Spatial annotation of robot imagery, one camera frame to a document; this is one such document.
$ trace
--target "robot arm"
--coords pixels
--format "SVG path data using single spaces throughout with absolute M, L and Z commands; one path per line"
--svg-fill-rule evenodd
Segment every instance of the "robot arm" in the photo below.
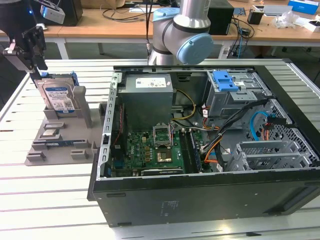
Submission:
M 174 65 L 175 59 L 195 65 L 213 50 L 207 32 L 210 0 L 181 0 L 179 8 L 161 8 L 153 14 L 153 50 L 149 65 Z
M 3 55 L 18 69 L 40 78 L 38 68 L 47 70 L 42 27 L 36 26 L 30 0 L 0 0 L 0 30 L 9 37 Z

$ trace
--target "green motherboard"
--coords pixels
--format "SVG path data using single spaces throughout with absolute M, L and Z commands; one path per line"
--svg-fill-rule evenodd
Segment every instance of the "green motherboard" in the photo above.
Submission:
M 180 131 L 172 131 L 170 147 L 155 147 L 152 131 L 129 132 L 127 136 L 126 154 L 124 159 L 113 161 L 113 170 L 120 172 L 120 176 L 129 172 L 143 169 L 181 169 L 185 172 Z M 193 132 L 197 149 L 204 144 L 201 132 Z M 156 133 L 156 141 L 169 140 L 168 132 Z

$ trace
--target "blue box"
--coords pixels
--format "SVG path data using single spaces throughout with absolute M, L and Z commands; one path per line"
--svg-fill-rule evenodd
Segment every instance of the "blue box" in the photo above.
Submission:
M 292 6 L 292 11 L 314 15 L 319 7 L 319 2 L 309 0 L 290 0 L 288 6 Z

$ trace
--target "floor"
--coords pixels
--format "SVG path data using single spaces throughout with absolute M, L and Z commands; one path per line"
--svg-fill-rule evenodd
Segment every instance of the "floor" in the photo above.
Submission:
M 7 43 L 1 42 L 0 53 L 7 46 Z M 105 54 L 100 55 L 97 43 L 69 43 L 67 45 L 71 59 L 144 59 L 147 55 L 144 44 L 108 43 L 104 44 L 103 48 Z M 219 52 L 220 46 L 216 45 L 210 58 L 218 58 Z M 315 79 L 320 70 L 320 48 L 312 48 L 311 52 L 307 52 L 306 48 L 288 47 L 286 52 L 283 52 L 283 48 L 278 47 L 275 56 L 275 58 L 291 59 L 311 80 Z M 46 59 L 61 59 L 55 43 L 47 43 L 45 57 Z M 241 58 L 254 58 L 254 55 L 248 49 Z M 16 70 L 7 59 L 0 55 L 0 109 L 8 101 L 25 74 L 23 71 Z M 315 82 L 320 86 L 320 76 Z

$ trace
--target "desk leg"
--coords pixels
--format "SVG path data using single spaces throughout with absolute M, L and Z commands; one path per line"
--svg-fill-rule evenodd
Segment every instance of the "desk leg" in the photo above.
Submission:
M 219 54 L 219 59 L 227 59 L 231 46 L 233 45 L 232 41 L 224 41 Z
M 57 38 L 55 43 L 58 45 L 61 58 L 69 59 L 67 48 L 66 48 L 66 40 L 64 38 Z
M 100 55 L 105 54 L 104 46 L 103 46 L 102 43 L 100 43 L 100 42 L 98 43 L 98 48 L 99 48 L 99 54 L 100 54 Z
M 272 57 L 275 57 L 276 50 L 277 50 L 277 46 L 274 46 L 273 49 L 272 49 L 272 53 L 271 53 Z

